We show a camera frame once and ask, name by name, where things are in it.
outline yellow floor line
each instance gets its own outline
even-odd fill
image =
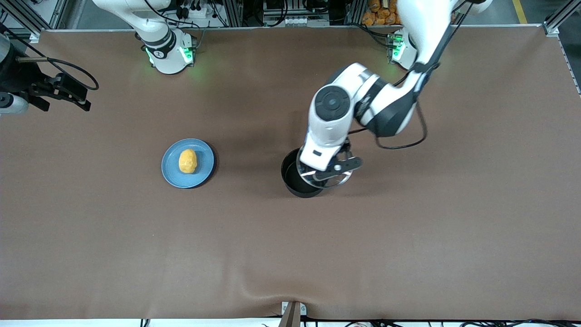
[[[521,0],[512,0],[512,4],[514,5],[514,10],[517,12],[518,22],[520,24],[526,24],[526,16],[525,12],[522,10]]]

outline brown table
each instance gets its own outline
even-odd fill
[[[313,94],[361,62],[403,72],[355,29],[210,31],[164,76],[133,33],[43,33],[102,88],[89,113],[0,119],[0,318],[581,319],[581,99],[542,29],[464,28],[421,95],[428,140],[342,187],[292,196],[279,172]],[[403,144],[421,135],[417,119]],[[165,150],[217,150],[200,189]]]

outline blue plate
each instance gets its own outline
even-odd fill
[[[180,154],[185,149],[196,152],[198,166],[191,174],[182,173],[179,166]],[[185,138],[174,143],[162,159],[162,175],[170,184],[181,189],[188,189],[202,184],[214,170],[214,151],[210,146],[196,138]]]

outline brown tabletop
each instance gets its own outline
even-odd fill
[[[279,167],[313,94],[361,62],[403,75],[356,29],[209,31],[164,76],[133,33],[43,33],[92,72],[90,112],[0,119],[0,318],[226,318],[300,300],[316,318],[581,319],[581,99],[541,28],[464,28],[420,99],[423,144],[377,148],[312,199]],[[53,72],[43,66],[46,72]],[[421,136],[417,118],[386,144]],[[165,150],[208,141],[199,189]]]

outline black pot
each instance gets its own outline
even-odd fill
[[[296,166],[297,155],[299,155],[299,149],[294,149],[282,161],[282,180],[292,194],[301,198],[312,198],[322,192],[323,189],[309,185],[300,177],[299,170]]]

